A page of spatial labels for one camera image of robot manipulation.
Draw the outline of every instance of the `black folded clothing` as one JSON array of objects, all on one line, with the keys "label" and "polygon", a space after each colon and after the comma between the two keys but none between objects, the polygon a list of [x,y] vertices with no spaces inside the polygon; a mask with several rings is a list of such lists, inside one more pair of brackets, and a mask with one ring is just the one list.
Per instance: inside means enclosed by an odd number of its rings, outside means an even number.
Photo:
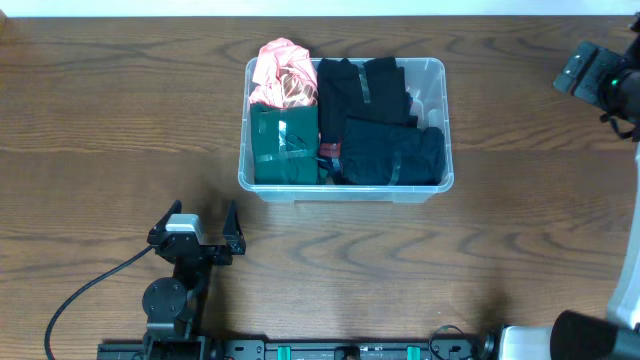
[{"label": "black folded clothing", "polygon": [[364,71],[347,59],[322,59],[318,65],[318,112],[322,143],[342,141],[348,116],[416,126],[417,117],[409,115],[411,98],[405,89],[404,68],[396,66],[395,58],[373,59],[365,62],[362,68]]},{"label": "black folded clothing", "polygon": [[444,135],[347,118],[342,176],[357,185],[438,185],[445,168]]}]

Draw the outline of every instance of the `wood grain surface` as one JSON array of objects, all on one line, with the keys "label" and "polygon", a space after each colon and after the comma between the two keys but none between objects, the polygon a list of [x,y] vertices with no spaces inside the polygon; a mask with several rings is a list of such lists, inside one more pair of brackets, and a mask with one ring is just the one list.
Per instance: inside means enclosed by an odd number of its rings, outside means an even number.
[{"label": "wood grain surface", "polygon": [[[0,41],[0,357],[44,358],[58,306],[146,246],[175,199],[248,249],[205,325],[272,339],[420,338],[603,316],[629,236],[634,146],[553,90],[582,40],[628,18],[10,19]],[[456,183],[424,205],[270,205],[237,183],[245,64],[285,36],[314,57],[427,57],[447,71]],[[152,254],[79,297],[52,343],[139,339]]]}]

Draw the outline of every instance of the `green folded cloth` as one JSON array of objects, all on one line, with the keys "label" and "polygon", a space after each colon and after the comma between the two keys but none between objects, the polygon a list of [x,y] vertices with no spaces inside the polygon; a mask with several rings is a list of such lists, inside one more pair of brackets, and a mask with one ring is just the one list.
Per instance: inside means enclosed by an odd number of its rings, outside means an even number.
[{"label": "green folded cloth", "polygon": [[251,148],[255,183],[316,185],[318,107],[288,109],[251,105]]}]

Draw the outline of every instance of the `green tape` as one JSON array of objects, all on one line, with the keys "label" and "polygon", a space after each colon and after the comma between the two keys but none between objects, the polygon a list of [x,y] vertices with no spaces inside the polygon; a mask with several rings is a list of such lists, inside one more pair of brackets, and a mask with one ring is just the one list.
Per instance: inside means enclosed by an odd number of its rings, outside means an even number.
[{"label": "green tape", "polygon": [[407,360],[420,360],[420,348],[417,347],[417,346],[408,346],[407,347]]},{"label": "green tape", "polygon": [[278,347],[278,360],[291,360],[291,348],[288,346]]}]

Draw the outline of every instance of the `storage box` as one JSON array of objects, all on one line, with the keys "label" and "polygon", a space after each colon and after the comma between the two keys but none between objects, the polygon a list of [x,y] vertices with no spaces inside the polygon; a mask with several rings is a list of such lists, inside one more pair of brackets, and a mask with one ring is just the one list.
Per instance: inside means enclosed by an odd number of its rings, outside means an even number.
[{"label": "storage box", "polygon": [[[417,115],[418,126],[439,127],[445,136],[447,165],[438,186],[360,186],[360,185],[261,185],[253,177],[253,153],[251,151],[251,119],[249,95],[256,87],[251,81],[258,58],[247,64],[244,78],[244,106],[242,112],[242,139],[238,182],[243,189],[255,192],[267,202],[310,201],[393,201],[396,203],[423,203],[434,194],[443,193],[453,185],[453,159],[451,133],[449,132],[449,108],[444,65],[434,58],[397,58],[396,63],[405,68],[405,84],[413,97],[411,114]],[[318,66],[322,59],[312,59]],[[349,59],[362,64],[371,59]]]}]

